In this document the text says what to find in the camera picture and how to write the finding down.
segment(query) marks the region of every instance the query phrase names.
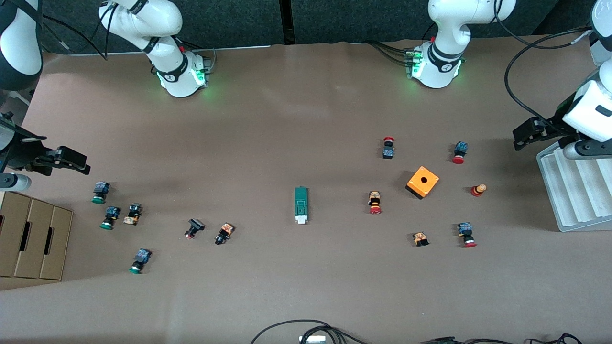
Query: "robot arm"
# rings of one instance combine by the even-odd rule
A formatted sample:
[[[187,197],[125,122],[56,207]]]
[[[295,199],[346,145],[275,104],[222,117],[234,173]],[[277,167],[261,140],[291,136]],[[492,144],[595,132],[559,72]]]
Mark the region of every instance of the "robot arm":
[[[0,2],[0,89],[30,87],[42,71],[42,0]]]
[[[488,24],[505,20],[516,0],[430,0],[429,16],[438,25],[436,40],[416,47],[411,76],[430,88],[446,87],[457,75],[461,56],[468,47],[471,32],[467,24]]]
[[[188,97],[207,86],[202,56],[182,52],[174,35],[182,28],[181,12],[168,0],[103,2],[100,20],[111,33],[147,54],[162,86],[175,97]]]
[[[607,2],[598,0],[591,12],[591,54],[599,68],[548,119],[559,130],[530,118],[513,131],[517,151],[561,137],[568,159],[612,157],[612,9]]]

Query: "orange box with black base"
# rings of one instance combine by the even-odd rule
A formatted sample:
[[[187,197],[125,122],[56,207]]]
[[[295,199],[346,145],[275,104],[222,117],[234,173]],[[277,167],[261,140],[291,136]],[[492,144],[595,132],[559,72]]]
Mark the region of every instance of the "orange box with black base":
[[[406,183],[406,190],[412,192],[418,199],[422,200],[429,195],[434,185],[440,180],[437,175],[433,174],[425,167],[419,167],[417,173]]]

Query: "table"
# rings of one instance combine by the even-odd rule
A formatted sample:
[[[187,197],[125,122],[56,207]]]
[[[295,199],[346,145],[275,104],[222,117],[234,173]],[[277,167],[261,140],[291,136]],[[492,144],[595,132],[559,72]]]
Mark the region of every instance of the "table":
[[[53,56],[24,127],[86,154],[92,173],[32,176],[29,195],[75,211],[64,281],[1,292],[0,338],[248,343],[270,324],[316,318],[370,343],[609,340],[612,233],[558,233],[535,158],[547,144],[512,147],[529,115],[502,80],[520,48],[473,41],[440,90],[366,45],[223,50],[210,88],[187,99],[171,98],[142,54]],[[552,114],[591,70],[581,42],[529,52],[511,84]],[[384,160],[389,135],[395,157]],[[469,143],[464,165],[450,162],[458,141]],[[423,200],[404,189],[420,166],[440,177]],[[106,205],[143,204],[138,226],[98,227],[106,205],[89,199],[102,180]],[[486,194],[471,196],[480,183]],[[299,185],[307,225],[294,222]],[[380,215],[368,213],[371,190]],[[192,241],[190,218],[206,224]],[[476,248],[457,236],[465,221]],[[236,232],[216,246],[224,222]],[[429,246],[413,245],[418,231]],[[153,256],[132,275],[140,247]],[[260,341],[296,343],[307,328]]]

